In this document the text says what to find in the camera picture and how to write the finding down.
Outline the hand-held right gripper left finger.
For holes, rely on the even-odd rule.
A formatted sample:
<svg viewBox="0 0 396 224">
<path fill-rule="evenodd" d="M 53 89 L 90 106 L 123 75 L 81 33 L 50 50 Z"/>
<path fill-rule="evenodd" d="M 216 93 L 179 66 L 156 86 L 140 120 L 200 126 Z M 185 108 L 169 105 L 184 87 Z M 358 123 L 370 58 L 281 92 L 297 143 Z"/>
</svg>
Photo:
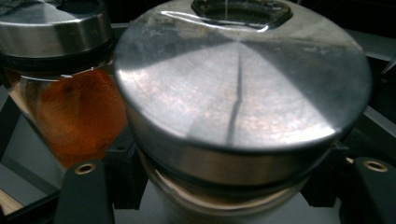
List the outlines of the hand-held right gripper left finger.
<svg viewBox="0 0 396 224">
<path fill-rule="evenodd" d="M 84 161 L 64 175 L 54 224 L 114 224 L 101 161 Z"/>
</svg>

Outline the glass jar with orange spice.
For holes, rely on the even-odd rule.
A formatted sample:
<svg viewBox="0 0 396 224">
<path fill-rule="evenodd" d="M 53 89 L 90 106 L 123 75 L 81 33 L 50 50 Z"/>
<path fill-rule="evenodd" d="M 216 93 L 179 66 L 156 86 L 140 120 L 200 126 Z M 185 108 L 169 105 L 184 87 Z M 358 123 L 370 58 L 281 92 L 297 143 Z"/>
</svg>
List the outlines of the glass jar with orange spice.
<svg viewBox="0 0 396 224">
<path fill-rule="evenodd" d="M 104 0 L 0 0 L 0 82 L 65 168 L 126 125 Z"/>
</svg>

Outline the glass jar with white seasoning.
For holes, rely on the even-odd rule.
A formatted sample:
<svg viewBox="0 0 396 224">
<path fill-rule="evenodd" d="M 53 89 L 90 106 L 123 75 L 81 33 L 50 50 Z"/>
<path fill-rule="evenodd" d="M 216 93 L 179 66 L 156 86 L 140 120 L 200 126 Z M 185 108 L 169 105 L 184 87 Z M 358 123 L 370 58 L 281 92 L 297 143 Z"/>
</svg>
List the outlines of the glass jar with white seasoning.
<svg viewBox="0 0 396 224">
<path fill-rule="evenodd" d="M 114 68 L 168 224 L 264 222 L 371 94 L 359 44 L 287 0 L 171 0 L 130 23 Z"/>
</svg>

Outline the black and grey spice rack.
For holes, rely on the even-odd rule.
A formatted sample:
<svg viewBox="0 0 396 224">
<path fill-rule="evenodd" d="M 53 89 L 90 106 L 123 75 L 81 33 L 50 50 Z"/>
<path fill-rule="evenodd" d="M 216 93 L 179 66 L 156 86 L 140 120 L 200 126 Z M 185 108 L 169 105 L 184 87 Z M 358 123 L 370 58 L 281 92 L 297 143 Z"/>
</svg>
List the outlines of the black and grey spice rack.
<svg viewBox="0 0 396 224">
<path fill-rule="evenodd" d="M 123 4 L 114 0 L 104 1 L 115 37 L 115 46 L 112 51 L 112 76 L 124 104 L 126 125 L 106 149 L 105 156 L 101 160 L 89 161 L 101 161 L 105 166 L 107 195 L 112 205 L 114 223 L 168 224 L 165 220 L 166 214 L 161 205 L 159 194 L 150 182 L 149 176 L 139 159 L 138 145 L 132 134 L 126 104 L 120 93 L 114 68 L 114 51 L 123 32 L 132 21 L 161 4 L 143 7 L 136 0 L 130 0 Z M 363 33 L 343 30 L 359 44 L 369 63 L 375 55 L 373 39 Z M 3 95 L 16 107 L 18 117 L 18 123 L 13 128 L 12 136 L 5 142 L 7 150 L 3 157 L 3 164 L 34 182 L 45 193 L 53 194 L 56 202 L 51 207 L 51 212 L 55 216 L 64 175 L 70 167 L 65 168 L 57 161 L 38 131 L 11 99 L 5 86 L 2 83 L 1 85 Z M 353 161 L 360 157 L 374 158 L 390 164 L 389 158 L 347 155 L 347 146 L 352 134 L 363 124 L 369 112 L 368 101 L 367 106 L 354 122 L 352 128 L 330 148 L 326 158 L 313 170 L 300 191 L 276 209 L 271 210 L 264 222 L 255 224 L 332 222 L 332 216 L 325 215 L 323 212 L 325 206 L 332 205 L 335 202 L 332 188 L 336 180 L 330 175 L 330 169 L 335 166 L 351 166 Z"/>
</svg>

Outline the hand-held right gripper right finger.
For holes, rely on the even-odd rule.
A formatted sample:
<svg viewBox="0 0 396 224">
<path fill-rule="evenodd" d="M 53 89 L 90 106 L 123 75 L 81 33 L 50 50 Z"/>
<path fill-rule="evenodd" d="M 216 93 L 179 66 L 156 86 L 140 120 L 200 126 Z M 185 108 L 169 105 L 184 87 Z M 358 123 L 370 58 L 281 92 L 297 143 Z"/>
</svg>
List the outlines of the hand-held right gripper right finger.
<svg viewBox="0 0 396 224">
<path fill-rule="evenodd" d="M 356 158 L 343 187 L 341 224 L 396 224 L 396 168 L 374 158 Z"/>
</svg>

